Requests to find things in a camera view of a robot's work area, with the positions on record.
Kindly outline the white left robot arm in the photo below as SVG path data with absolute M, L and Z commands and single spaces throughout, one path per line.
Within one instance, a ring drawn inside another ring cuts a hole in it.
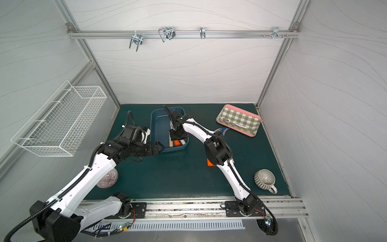
M 47 242 L 70 242 L 79 232 L 107 217 L 132 216 L 131 200 L 121 193 L 84 209 L 78 206 L 121 161 L 161 153 L 165 146 L 159 141 L 149 141 L 150 134 L 147 127 L 126 126 L 115 138 L 100 144 L 89 164 L 71 182 L 47 201 L 37 201 L 31 206 L 35 232 Z

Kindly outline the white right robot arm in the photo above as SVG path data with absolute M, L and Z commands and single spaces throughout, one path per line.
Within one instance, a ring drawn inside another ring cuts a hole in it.
M 198 124 L 189 115 L 180 115 L 163 106 L 172 128 L 169 133 L 173 140 L 180 140 L 192 135 L 204 144 L 208 161 L 218 167 L 229 182 L 243 216 L 251 216 L 254 212 L 266 217 L 266 207 L 262 201 L 247 187 L 235 168 L 233 152 L 219 131 L 210 131 Z

